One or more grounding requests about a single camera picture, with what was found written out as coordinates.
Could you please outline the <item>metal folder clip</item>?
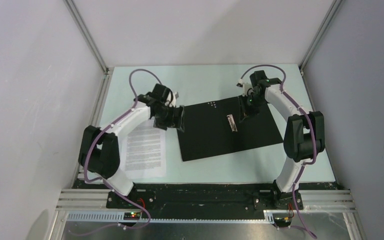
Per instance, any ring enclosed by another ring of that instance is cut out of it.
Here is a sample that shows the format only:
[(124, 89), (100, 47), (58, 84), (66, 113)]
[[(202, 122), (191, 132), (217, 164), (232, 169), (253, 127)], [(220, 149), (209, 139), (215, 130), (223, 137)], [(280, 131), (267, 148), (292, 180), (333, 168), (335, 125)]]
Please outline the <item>metal folder clip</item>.
[(226, 116), (226, 118), (227, 118), (227, 121), (229, 123), (231, 131), (232, 132), (237, 132), (238, 129), (237, 129), (237, 126), (236, 126), (236, 123), (235, 123), (235, 120), (234, 120), (234, 116), (232, 114), (228, 114)]

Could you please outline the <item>red and black folder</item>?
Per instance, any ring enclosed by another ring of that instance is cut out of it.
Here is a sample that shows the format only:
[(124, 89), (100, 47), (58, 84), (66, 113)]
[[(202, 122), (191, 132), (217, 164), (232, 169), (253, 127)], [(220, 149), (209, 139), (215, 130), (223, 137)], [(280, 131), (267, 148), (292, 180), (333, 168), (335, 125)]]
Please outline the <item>red and black folder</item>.
[[(237, 132), (232, 132), (227, 115), (233, 115)], [(184, 108), (184, 132), (178, 131), (183, 162), (226, 155), (283, 142), (267, 104), (260, 113), (240, 121), (237, 97), (187, 105)]]

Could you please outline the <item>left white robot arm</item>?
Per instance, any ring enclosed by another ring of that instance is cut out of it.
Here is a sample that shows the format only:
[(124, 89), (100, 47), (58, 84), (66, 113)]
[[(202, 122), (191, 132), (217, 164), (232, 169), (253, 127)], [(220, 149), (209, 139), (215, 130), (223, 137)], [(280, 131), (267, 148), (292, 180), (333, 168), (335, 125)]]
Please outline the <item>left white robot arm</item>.
[(89, 125), (84, 129), (78, 163), (85, 172), (97, 174), (114, 192), (125, 208), (137, 204), (135, 184), (122, 170), (122, 141), (140, 124), (153, 119), (153, 127), (184, 131), (184, 106), (177, 106), (178, 93), (157, 83), (151, 92), (137, 95), (133, 105), (104, 128)]

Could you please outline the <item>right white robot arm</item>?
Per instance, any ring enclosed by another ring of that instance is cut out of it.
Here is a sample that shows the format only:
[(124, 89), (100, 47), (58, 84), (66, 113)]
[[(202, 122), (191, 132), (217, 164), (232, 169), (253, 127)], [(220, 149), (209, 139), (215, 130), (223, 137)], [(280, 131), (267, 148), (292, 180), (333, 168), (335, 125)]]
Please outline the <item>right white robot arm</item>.
[(260, 113), (260, 107), (271, 104), (286, 121), (283, 149), (286, 160), (281, 173), (273, 182), (271, 204), (283, 209), (296, 197), (300, 178), (307, 165), (316, 162), (325, 149), (324, 116), (319, 111), (308, 111), (284, 89), (278, 78), (256, 80), (253, 84), (239, 79), (242, 89), (239, 99), (239, 120), (250, 119)]

